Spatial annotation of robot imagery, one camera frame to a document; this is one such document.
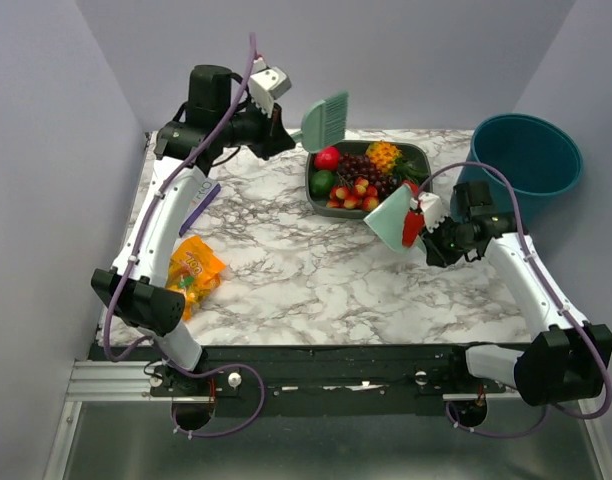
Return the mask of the red paper scrap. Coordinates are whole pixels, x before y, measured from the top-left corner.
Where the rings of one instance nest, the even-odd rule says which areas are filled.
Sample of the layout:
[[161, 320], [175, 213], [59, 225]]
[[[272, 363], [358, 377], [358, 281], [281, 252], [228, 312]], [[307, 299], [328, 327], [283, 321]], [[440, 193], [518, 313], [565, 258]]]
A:
[[405, 248], [411, 248], [424, 229], [425, 220], [420, 207], [420, 201], [417, 198], [419, 193], [418, 186], [412, 183], [410, 180], [405, 180], [403, 185], [410, 189], [412, 198], [409, 203], [409, 210], [404, 218], [402, 229], [402, 246]]

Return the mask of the mint green hand brush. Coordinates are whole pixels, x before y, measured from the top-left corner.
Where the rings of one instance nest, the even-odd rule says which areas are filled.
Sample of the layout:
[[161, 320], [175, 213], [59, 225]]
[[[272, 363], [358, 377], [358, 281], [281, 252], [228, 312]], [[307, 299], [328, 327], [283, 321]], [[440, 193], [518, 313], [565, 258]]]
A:
[[318, 153], [343, 141], [348, 105], [348, 91], [315, 102], [303, 115], [300, 129], [291, 135], [292, 140], [309, 153]]

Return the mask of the mint green dustpan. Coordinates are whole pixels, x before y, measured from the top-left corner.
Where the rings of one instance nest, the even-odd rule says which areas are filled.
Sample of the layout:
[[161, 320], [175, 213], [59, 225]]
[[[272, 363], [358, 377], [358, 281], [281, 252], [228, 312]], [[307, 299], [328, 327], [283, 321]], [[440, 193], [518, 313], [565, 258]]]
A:
[[408, 184], [400, 186], [364, 218], [378, 239], [397, 254], [407, 254], [413, 248], [423, 249], [420, 231], [405, 232], [407, 215], [416, 216], [410, 207], [415, 192], [416, 188]]

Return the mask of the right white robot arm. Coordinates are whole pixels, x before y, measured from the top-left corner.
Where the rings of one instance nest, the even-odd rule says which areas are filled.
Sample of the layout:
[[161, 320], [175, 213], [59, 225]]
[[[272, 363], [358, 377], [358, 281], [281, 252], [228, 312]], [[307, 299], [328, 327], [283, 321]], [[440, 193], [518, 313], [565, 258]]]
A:
[[517, 390], [531, 406], [606, 395], [608, 327], [591, 324], [566, 298], [514, 211], [496, 208], [486, 182], [461, 183], [453, 197], [456, 219], [435, 194], [422, 193], [414, 203], [425, 222], [421, 239], [427, 263], [448, 267], [460, 259], [486, 260], [517, 303], [531, 342], [524, 350], [467, 347], [464, 357], [447, 365], [448, 384], [466, 392], [482, 379], [494, 380]]

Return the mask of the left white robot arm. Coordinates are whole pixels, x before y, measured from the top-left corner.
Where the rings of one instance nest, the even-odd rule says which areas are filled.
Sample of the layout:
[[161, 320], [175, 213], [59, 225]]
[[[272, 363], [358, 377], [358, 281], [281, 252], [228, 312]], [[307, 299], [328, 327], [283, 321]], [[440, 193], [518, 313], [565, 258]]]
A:
[[187, 395], [206, 387], [208, 372], [198, 364], [202, 347], [182, 320], [185, 300], [166, 287], [174, 245], [225, 149], [246, 146], [267, 160], [294, 148], [276, 103], [290, 87], [288, 75], [262, 58], [243, 75], [195, 66], [187, 100], [157, 133], [154, 169], [133, 230], [111, 267], [92, 275], [91, 286], [106, 307], [103, 344], [110, 344], [112, 319], [121, 319], [177, 365], [173, 382]]

